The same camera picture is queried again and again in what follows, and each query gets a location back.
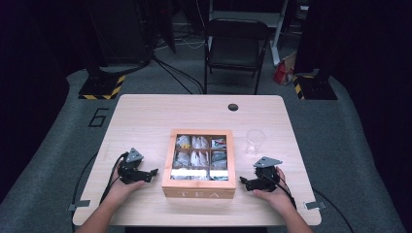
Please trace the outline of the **grey metal table bracket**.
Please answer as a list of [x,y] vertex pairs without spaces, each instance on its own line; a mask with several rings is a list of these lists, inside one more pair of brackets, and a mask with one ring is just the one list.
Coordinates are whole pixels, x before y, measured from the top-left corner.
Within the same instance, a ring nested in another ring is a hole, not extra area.
[[71,203],[67,210],[69,212],[75,212],[78,208],[81,207],[88,207],[89,206],[90,201],[89,200],[79,200],[77,202]]
[[307,210],[321,210],[326,207],[326,203],[323,201],[304,202],[304,207]]

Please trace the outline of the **black equipment cabinet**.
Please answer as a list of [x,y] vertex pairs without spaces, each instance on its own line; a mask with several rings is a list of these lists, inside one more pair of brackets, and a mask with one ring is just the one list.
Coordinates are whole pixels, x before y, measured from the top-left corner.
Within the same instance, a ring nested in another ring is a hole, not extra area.
[[150,60],[140,0],[86,0],[105,62],[143,65]]

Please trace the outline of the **red paper bag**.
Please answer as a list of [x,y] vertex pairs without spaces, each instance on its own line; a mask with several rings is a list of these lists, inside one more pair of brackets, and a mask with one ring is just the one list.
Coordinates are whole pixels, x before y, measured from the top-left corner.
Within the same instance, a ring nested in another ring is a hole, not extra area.
[[296,55],[294,51],[280,60],[273,75],[275,83],[287,84],[292,80]]

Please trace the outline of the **clear plastic cup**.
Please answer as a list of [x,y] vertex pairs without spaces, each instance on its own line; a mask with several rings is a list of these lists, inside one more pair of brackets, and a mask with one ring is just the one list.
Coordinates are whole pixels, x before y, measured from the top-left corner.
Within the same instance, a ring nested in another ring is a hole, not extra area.
[[265,141],[265,134],[259,129],[251,129],[247,132],[246,139],[246,154],[255,156]]

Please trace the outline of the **black folding chair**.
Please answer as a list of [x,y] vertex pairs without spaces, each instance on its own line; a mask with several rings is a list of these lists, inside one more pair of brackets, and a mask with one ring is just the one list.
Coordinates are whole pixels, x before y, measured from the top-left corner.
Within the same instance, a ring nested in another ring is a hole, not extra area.
[[270,29],[252,19],[213,18],[204,30],[203,92],[208,92],[208,74],[214,69],[251,72],[258,93]]

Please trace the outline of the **striped black stand base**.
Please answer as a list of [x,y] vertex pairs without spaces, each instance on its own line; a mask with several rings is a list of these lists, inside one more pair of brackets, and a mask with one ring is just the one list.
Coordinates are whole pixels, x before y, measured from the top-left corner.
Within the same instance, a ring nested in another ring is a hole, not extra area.
[[328,81],[320,81],[316,76],[294,75],[292,77],[295,92],[303,100],[336,100]]
[[87,100],[111,100],[115,99],[125,76],[109,76],[99,79],[88,78],[79,91],[79,99]]

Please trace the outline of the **person's left hand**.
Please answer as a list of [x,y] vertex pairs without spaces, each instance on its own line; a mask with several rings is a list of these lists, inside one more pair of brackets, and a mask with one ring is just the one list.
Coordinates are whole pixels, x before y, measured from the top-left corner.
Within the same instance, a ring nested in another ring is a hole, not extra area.
[[120,180],[119,174],[115,173],[111,177],[109,191],[100,206],[115,211],[132,192],[138,190],[144,184],[144,181],[125,184]]

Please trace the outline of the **person's right hand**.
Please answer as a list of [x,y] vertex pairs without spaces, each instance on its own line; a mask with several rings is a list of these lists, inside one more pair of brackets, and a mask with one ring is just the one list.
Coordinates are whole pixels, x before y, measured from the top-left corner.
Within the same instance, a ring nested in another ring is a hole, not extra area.
[[279,187],[272,192],[254,189],[253,194],[256,197],[267,201],[271,208],[281,216],[290,215],[296,211],[296,208],[288,195],[286,179],[283,171],[279,167],[276,168],[276,171],[280,177]]

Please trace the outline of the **wooden tea box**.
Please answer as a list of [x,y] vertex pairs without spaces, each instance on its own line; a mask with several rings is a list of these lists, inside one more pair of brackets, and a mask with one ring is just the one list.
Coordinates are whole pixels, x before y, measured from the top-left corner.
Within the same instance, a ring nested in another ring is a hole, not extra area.
[[[173,152],[179,134],[225,135],[227,138],[227,181],[171,180]],[[171,131],[169,149],[163,171],[162,189],[168,198],[232,199],[236,190],[234,146],[231,130],[174,129]]]

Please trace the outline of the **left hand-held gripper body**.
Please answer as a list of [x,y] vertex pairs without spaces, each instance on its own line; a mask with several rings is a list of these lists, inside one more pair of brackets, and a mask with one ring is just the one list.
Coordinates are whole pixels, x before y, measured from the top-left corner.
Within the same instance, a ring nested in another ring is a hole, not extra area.
[[135,148],[131,148],[130,151],[124,153],[121,156],[120,166],[118,168],[118,174],[120,180],[125,184],[136,183],[149,177],[149,172],[139,171],[138,167],[142,162],[144,156]]

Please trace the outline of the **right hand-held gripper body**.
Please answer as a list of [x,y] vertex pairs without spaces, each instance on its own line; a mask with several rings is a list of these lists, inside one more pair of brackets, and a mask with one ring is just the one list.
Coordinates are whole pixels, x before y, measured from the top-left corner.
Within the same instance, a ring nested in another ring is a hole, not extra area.
[[280,181],[276,166],[282,164],[281,160],[263,156],[255,164],[254,189],[273,191]]

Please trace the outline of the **pile of tea bags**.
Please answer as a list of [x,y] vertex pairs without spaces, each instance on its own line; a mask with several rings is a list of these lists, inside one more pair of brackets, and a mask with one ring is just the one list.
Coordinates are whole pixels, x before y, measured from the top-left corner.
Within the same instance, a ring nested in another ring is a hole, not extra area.
[[173,152],[171,180],[227,181],[225,135],[179,134]]

